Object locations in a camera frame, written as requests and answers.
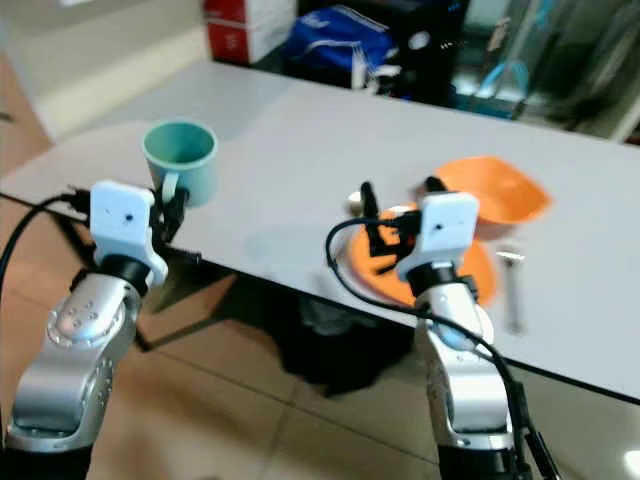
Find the orange bowl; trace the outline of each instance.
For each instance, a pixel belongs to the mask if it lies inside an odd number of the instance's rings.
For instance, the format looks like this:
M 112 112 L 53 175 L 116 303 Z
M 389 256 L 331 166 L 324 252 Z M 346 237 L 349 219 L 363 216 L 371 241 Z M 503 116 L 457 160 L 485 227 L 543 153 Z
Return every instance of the orange bowl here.
M 480 202 L 481 221 L 516 224 L 533 220 L 551 204 L 547 193 L 498 157 L 454 160 L 436 170 L 450 190 L 468 192 Z
M 393 216 L 393 213 L 387 210 L 382 212 L 381 218 L 393 218 Z M 380 234 L 387 243 L 397 242 L 392 228 L 380 227 Z M 411 293 L 411 288 L 408 283 L 400 281 L 395 269 L 378 274 L 378 270 L 391 264 L 395 256 L 370 257 L 369 237 L 364 228 L 359 229 L 351 238 L 349 258 L 352 269 L 368 287 L 396 302 L 413 306 L 415 297 Z M 489 257 L 479 241 L 474 240 L 471 248 L 467 250 L 458 273 L 473 275 L 478 288 L 478 303 L 487 306 L 496 291 L 496 278 Z

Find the black cable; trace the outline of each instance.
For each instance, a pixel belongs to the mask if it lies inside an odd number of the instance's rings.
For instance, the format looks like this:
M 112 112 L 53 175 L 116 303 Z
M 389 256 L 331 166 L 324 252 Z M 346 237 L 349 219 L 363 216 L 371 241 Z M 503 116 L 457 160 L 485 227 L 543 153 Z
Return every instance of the black cable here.
M 329 264 L 329 267 L 333 271 L 338 281 L 349 293 L 351 293 L 356 298 L 362 300 L 363 302 L 366 302 L 370 305 L 374 305 L 376 307 L 385 308 L 387 310 L 406 313 L 408 315 L 414 315 L 419 318 L 431 320 L 434 323 L 443 325 L 445 327 L 448 327 L 457 331 L 458 333 L 461 333 L 462 335 L 464 335 L 466 338 L 468 338 L 475 344 L 482 345 L 484 348 L 486 348 L 491 354 L 491 358 L 493 360 L 492 363 L 495 365 L 496 369 L 498 370 L 498 374 L 500 375 L 500 377 L 502 378 L 502 381 L 504 382 L 505 391 L 507 394 L 507 404 L 509 406 L 509 412 L 511 413 L 511 426 L 513 429 L 513 446 L 516 453 L 516 464 L 519 468 L 524 467 L 526 465 L 526 462 L 525 462 L 523 438 L 522 438 L 523 427 L 524 427 L 524 421 L 522 418 L 523 412 L 521 409 L 522 408 L 521 402 L 518 399 L 518 393 L 517 393 L 518 387 L 516 386 L 517 385 L 516 381 L 511 375 L 511 372 L 509 371 L 509 367 L 507 366 L 507 362 L 504 360 L 504 357 L 500 354 L 500 352 L 496 350 L 495 347 L 493 347 L 493 345 L 491 345 L 485 339 L 467 330 L 466 328 L 458 325 L 452 320 L 449 320 L 444 317 L 440 317 L 438 315 L 434 315 L 433 313 L 428 311 L 423 311 L 416 308 L 401 307 L 399 305 L 391 305 L 386 302 L 381 302 L 373 298 L 369 298 L 366 295 L 363 295 L 357 290 L 355 290 L 349 284 L 349 282 L 347 282 L 347 280 L 345 280 L 345 278 L 342 276 L 338 268 L 338 262 L 331 255 L 331 244 L 333 242 L 333 238 L 341 230 L 354 225 L 377 225 L 382 227 L 398 228 L 398 222 L 395 220 L 378 220 L 373 218 L 354 218 L 351 220 L 346 220 L 342 223 L 339 223 L 335 227 L 333 227 L 329 231 L 329 234 L 327 235 L 327 238 L 325 240 L 325 255 L 327 257 L 327 262 Z
M 24 232 L 29 222 L 35 218 L 38 213 L 42 212 L 46 207 L 55 202 L 60 201 L 70 201 L 74 197 L 71 194 L 63 193 L 62 195 L 56 195 L 55 197 L 48 198 L 43 200 L 42 202 L 34 205 L 31 210 L 29 210 L 22 220 L 16 225 L 7 244 L 4 247 L 4 251 L 2 252 L 2 257 L 0 258 L 0 306 L 2 305 L 2 291 L 4 289 L 4 277 L 7 273 L 7 267 L 9 266 L 9 260 L 11 259 L 11 254 L 13 250 L 16 248 L 16 244 L 20 239 L 20 235 Z M 2 429 L 2 406 L 0 406 L 0 449 L 4 446 L 4 430 Z

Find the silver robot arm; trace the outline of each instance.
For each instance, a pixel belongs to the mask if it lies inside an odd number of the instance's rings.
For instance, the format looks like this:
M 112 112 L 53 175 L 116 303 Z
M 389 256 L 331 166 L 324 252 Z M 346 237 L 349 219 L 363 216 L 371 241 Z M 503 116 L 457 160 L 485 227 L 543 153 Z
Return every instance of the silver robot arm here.
M 2 478 L 85 478 L 142 297 L 168 273 L 153 248 L 154 203 L 143 188 L 105 181 L 91 189 L 98 267 L 49 314 L 42 350 L 18 384 Z
M 18 385 L 7 448 L 54 453 L 94 444 L 140 304 L 128 281 L 91 273 L 50 312 L 43 348 Z
M 558 480 L 558 470 L 528 414 L 522 385 L 492 346 L 493 327 L 476 303 L 473 281 L 457 273 L 473 241 L 478 201 L 446 191 L 435 177 L 425 186 L 428 194 L 417 211 L 381 220 L 372 187 L 365 182 L 360 191 L 364 218 L 342 222 L 327 236 L 329 266 L 361 300 L 418 317 L 415 341 L 427 367 L 431 425 L 443 480 L 530 480 L 523 453 L 525 429 L 543 478 Z M 399 259 L 396 272 L 411 286 L 415 308 L 367 298 L 340 274 L 331 241 L 343 228 L 358 224 L 366 228 L 371 256 Z M 381 226 L 395 229 L 398 241 L 387 244 L 378 231 Z

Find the white table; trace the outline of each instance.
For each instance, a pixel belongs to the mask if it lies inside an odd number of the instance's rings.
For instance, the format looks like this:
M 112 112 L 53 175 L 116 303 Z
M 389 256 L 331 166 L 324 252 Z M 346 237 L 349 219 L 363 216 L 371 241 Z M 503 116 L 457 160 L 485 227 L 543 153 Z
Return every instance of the white table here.
M 403 203 L 444 162 L 502 156 L 539 181 L 554 204 L 515 233 L 527 256 L 528 330 L 507 333 L 499 293 L 489 308 L 497 346 L 528 368 L 640 402 L 636 148 L 208 62 L 94 127 L 178 115 L 211 125 L 221 145 L 216 196 L 188 212 L 176 247 L 406 324 L 413 319 L 344 292 L 325 266 L 324 238 L 345 219 L 347 195 L 370 179 L 382 206 Z M 138 148 L 145 128 L 105 130 L 98 149 L 96 134 L 70 139 L 3 178 L 0 190 L 36 202 L 104 178 L 149 184 Z

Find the cardboard box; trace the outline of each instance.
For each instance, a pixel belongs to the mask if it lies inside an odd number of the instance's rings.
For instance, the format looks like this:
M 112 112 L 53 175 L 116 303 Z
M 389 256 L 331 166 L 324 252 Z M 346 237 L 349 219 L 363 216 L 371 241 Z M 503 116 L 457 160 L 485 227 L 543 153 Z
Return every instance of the cardboard box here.
M 288 37 L 295 0 L 207 0 L 207 21 L 214 59 L 250 65 Z

